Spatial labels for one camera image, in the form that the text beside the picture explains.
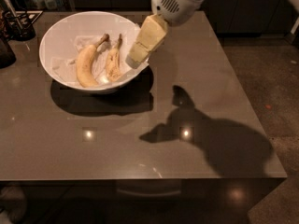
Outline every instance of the table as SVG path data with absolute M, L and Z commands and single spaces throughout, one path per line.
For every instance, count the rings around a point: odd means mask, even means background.
M 287 177 L 204 12 L 170 28 L 149 68 L 110 95 L 63 87 L 39 61 L 43 34 L 70 14 L 44 13 L 34 39 L 9 42 L 17 61 L 0 70 L 0 180 L 113 180 L 128 195 L 189 198 L 245 187 L 257 193 L 248 210 Z

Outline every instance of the yellow banana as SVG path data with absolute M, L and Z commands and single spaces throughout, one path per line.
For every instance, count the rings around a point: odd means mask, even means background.
M 109 51 L 106 59 L 106 75 L 109 81 L 116 81 L 122 76 L 120 70 L 120 47 L 122 43 L 121 34 L 117 44 Z
M 78 82 L 82 87 L 97 86 L 98 82 L 92 74 L 94 56 L 97 48 L 105 41 L 109 40 L 109 35 L 104 34 L 100 41 L 95 44 L 88 45 L 82 49 L 76 59 L 76 74 Z

